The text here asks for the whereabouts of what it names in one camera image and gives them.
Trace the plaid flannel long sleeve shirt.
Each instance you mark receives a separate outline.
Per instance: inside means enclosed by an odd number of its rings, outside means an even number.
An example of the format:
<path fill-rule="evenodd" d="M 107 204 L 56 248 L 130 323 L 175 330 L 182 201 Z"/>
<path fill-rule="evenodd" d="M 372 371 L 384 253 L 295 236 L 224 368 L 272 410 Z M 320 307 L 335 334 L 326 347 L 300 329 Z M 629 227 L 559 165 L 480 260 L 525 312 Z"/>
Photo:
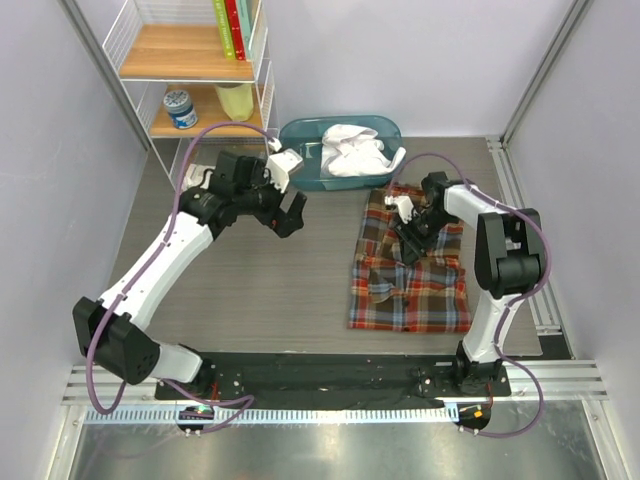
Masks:
<path fill-rule="evenodd" d="M 348 327 L 403 333 L 466 333 L 472 325 L 464 227 L 449 224 L 435 247 L 412 265 L 402 261 L 386 190 L 373 189 L 364 208 L 351 274 Z"/>

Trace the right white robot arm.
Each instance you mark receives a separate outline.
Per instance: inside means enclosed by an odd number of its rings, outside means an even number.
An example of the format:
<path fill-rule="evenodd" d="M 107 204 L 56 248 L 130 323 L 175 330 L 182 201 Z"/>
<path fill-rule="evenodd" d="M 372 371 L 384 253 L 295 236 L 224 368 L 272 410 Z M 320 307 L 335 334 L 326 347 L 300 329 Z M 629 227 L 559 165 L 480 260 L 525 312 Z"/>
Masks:
<path fill-rule="evenodd" d="M 430 173 L 421 183 L 425 205 L 407 195 L 385 196 L 395 211 L 402 261 L 416 263 L 436 245 L 444 227 L 464 222 L 475 230 L 474 274 L 482 295 L 467 334 L 447 372 L 445 391 L 486 394 L 503 377 L 502 345 L 520 305 L 547 281 L 548 253 L 534 209 L 516 209 L 489 197 L 467 180 Z"/>

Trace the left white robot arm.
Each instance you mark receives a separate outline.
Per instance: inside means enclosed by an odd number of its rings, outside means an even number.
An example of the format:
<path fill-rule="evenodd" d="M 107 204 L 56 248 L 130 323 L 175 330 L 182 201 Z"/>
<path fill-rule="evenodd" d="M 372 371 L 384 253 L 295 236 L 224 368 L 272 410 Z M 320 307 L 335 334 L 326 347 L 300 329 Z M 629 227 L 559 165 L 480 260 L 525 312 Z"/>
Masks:
<path fill-rule="evenodd" d="M 155 311 L 186 268 L 241 216 L 252 216 L 278 237 L 304 225 L 303 193 L 281 204 L 302 157 L 288 149 L 267 159 L 221 153 L 201 182 L 184 190 L 177 211 L 130 270 L 98 299 L 81 298 L 72 316 L 79 347 L 128 385 L 148 378 L 173 380 L 190 398 L 213 385 L 211 365 L 200 353 L 147 334 Z"/>

